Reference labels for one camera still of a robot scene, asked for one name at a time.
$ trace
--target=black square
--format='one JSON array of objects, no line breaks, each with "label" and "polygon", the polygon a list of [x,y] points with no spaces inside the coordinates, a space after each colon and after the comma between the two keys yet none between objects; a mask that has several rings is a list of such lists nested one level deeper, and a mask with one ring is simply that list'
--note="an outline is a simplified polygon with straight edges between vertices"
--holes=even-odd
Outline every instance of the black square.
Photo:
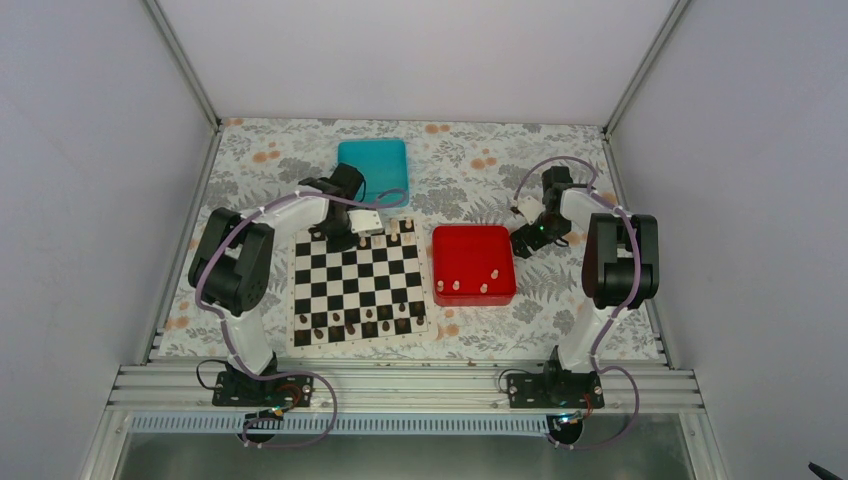
[{"label": "black square", "polygon": [[342,252],[342,265],[356,265],[356,250]]},{"label": "black square", "polygon": [[418,258],[418,247],[415,245],[404,245],[403,249],[403,258]]},{"label": "black square", "polygon": [[295,315],[299,315],[301,313],[309,313],[309,310],[311,310],[311,309],[312,309],[312,300],[310,300],[308,298],[302,298],[300,300],[294,301],[294,314]]},{"label": "black square", "polygon": [[406,274],[406,286],[407,287],[420,287],[421,286],[421,272],[413,272]]},{"label": "black square", "polygon": [[356,293],[359,291],[359,280],[351,279],[351,280],[343,280],[342,281],[342,293]]},{"label": "black square", "polygon": [[329,335],[327,336],[327,341],[330,343],[343,342],[344,341],[344,327],[341,325],[337,325],[335,327],[330,327]]},{"label": "black square", "polygon": [[371,258],[375,262],[385,262],[389,259],[389,252],[385,248],[371,250]]},{"label": "black square", "polygon": [[409,302],[409,314],[413,317],[424,315],[424,302]]},{"label": "black square", "polygon": [[406,295],[405,288],[392,289],[392,303],[406,303],[407,301],[409,301],[409,297]]},{"label": "black square", "polygon": [[312,344],[312,330],[295,330],[294,346],[305,347]]},{"label": "black square", "polygon": [[312,298],[315,297],[326,297],[327,296],[327,284],[324,282],[321,283],[313,283],[312,284]]},{"label": "black square", "polygon": [[395,313],[391,305],[380,305],[377,307],[377,320],[391,320]]},{"label": "black square", "polygon": [[304,283],[309,283],[311,278],[312,277],[309,274],[309,270],[298,270],[294,272],[294,283],[296,285],[303,285]]},{"label": "black square", "polygon": [[403,260],[389,261],[389,273],[403,273]]},{"label": "black square", "polygon": [[412,319],[410,319],[410,318],[397,318],[397,319],[395,319],[395,334],[403,335],[405,333],[412,333]]},{"label": "black square", "polygon": [[327,256],[324,254],[314,255],[312,257],[312,268],[324,268],[327,266]]},{"label": "black square", "polygon": [[362,324],[362,338],[377,338],[377,322],[365,322]]},{"label": "black square", "polygon": [[388,275],[381,275],[379,277],[374,277],[374,289],[375,290],[388,290],[392,288],[389,282]]},{"label": "black square", "polygon": [[312,328],[324,328],[327,326],[327,312],[312,314]]},{"label": "black square", "polygon": [[359,316],[358,308],[348,308],[344,312],[345,315],[345,324],[348,323],[359,323],[362,321],[362,318]]},{"label": "black square", "polygon": [[309,243],[298,243],[294,246],[294,254],[298,257],[306,257],[312,251]]},{"label": "black square", "polygon": [[341,295],[330,295],[327,297],[327,310],[342,310],[344,308],[344,297]]},{"label": "black square", "polygon": [[327,280],[341,280],[342,279],[342,267],[329,267],[327,269]]},{"label": "black square", "polygon": [[373,263],[362,263],[356,266],[357,273],[359,274],[359,278],[373,277],[374,276],[374,264]]},{"label": "black square", "polygon": [[374,292],[359,292],[359,306],[373,307],[377,305],[377,295]]}]

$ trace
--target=table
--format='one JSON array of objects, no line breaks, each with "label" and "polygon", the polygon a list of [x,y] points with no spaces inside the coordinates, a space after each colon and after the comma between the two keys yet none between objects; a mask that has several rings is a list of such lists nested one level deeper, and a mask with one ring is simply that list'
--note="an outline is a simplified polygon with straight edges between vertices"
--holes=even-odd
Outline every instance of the table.
[{"label": "table", "polygon": [[[439,224],[492,223],[516,228],[520,217],[509,199],[524,173],[540,160],[573,155],[599,171],[596,186],[615,199],[598,127],[575,125],[407,122],[334,119],[234,118],[226,128],[206,188],[203,206],[159,345],[160,356],[224,356],[217,317],[199,311],[186,273],[210,212],[242,212],[291,192],[306,177],[326,176],[342,140],[401,138],[409,160],[410,202],[384,214],[416,215],[430,233]],[[572,167],[576,181],[589,172]],[[541,196],[534,175],[522,195]],[[437,340],[321,354],[320,358],[542,360],[574,324],[585,296],[580,269],[586,234],[573,231],[570,247],[549,245],[528,260],[516,259],[518,294],[505,307],[436,307]],[[265,330],[279,356],[286,352],[288,242],[274,253],[271,280],[259,305]],[[602,344],[606,360],[659,357],[644,307],[624,315]]]}]

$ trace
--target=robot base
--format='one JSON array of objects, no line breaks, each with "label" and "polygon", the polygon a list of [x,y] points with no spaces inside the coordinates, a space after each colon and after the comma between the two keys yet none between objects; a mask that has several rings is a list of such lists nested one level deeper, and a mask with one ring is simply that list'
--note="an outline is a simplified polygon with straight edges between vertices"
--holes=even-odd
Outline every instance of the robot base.
[{"label": "robot base", "polygon": [[[262,375],[277,373],[277,359],[265,369]],[[294,404],[292,389],[296,386],[302,393],[297,404]],[[309,407],[314,389],[312,377],[291,375],[272,381],[257,381],[244,373],[227,365],[227,370],[220,372],[215,381],[215,393],[212,405],[216,407],[280,407],[289,410],[293,407]]]}]

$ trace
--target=glass panel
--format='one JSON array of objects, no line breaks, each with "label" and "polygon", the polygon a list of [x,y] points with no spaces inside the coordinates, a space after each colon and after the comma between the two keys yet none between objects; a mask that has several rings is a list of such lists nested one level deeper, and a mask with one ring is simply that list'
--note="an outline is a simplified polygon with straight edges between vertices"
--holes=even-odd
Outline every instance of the glass panel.
[{"label": "glass panel", "polygon": [[[611,437],[626,418],[590,418],[579,444]],[[131,434],[118,478],[694,478],[678,418],[640,415],[634,430],[621,442],[588,452],[556,451],[546,440],[532,437],[333,435],[302,450],[274,451],[244,448],[235,435]],[[273,441],[283,440],[277,437]]]}]

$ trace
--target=white wall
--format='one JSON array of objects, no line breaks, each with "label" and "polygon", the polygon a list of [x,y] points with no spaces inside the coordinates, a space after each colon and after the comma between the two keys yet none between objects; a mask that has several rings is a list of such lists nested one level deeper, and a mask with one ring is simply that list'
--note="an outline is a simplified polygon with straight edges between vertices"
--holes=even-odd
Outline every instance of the white wall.
[{"label": "white wall", "polygon": [[695,1],[614,132],[733,478],[848,478],[846,25],[844,1]]},{"label": "white wall", "polygon": [[136,0],[0,14],[0,476],[75,478],[210,138]]},{"label": "white wall", "polygon": [[603,125],[673,0],[160,0],[222,116]]}]

